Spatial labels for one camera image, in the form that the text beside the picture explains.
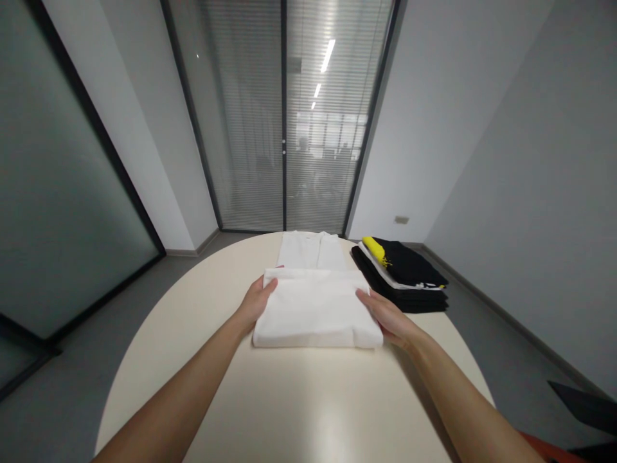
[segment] glass door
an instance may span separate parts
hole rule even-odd
[[[390,0],[287,1],[287,227],[344,232]]]
[[[222,230],[343,234],[399,0],[161,0]]]
[[[165,251],[43,4],[0,8],[6,381]]]

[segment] folded white shirt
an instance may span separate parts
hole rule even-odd
[[[284,232],[276,265],[285,268],[347,270],[339,237],[325,231]]]
[[[390,287],[394,289],[421,289],[423,291],[441,291],[442,290],[440,287],[435,286],[435,285],[427,286],[421,283],[416,286],[409,286],[409,285],[404,285],[404,284],[397,282],[388,273],[388,270],[386,270],[384,266],[377,261],[373,253],[366,248],[366,246],[364,245],[362,241],[358,243],[358,246],[360,247],[362,252],[368,257],[368,260],[371,261],[371,263],[373,264],[373,267],[375,267],[379,275],[381,275],[381,277],[386,281],[386,283],[390,285]]]
[[[381,346],[377,322],[355,295],[368,292],[360,271],[266,269],[264,285],[278,278],[253,333],[255,347]]]

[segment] oval table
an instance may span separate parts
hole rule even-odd
[[[191,269],[153,308],[118,369],[96,452],[276,265],[282,233],[240,241]],[[354,244],[341,239],[350,269]],[[412,314],[493,403],[445,313]],[[410,360],[385,345],[256,349],[247,336],[195,436],[187,462],[443,462],[456,454]]]

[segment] hand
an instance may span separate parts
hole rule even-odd
[[[274,278],[264,287],[264,276],[262,275],[249,286],[240,307],[232,316],[240,323],[244,334],[248,334],[255,327],[257,319],[264,313],[268,298],[277,284],[278,280]]]
[[[397,306],[372,289],[370,295],[361,289],[355,294],[378,321],[384,337],[392,344],[407,349],[413,336],[422,332]]]

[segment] yellow fabric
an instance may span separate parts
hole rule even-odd
[[[373,237],[364,237],[362,238],[362,242],[366,246],[366,248],[371,252],[373,256],[377,259],[377,262],[382,264],[385,268],[390,264],[386,259],[386,251],[383,246],[379,244]]]

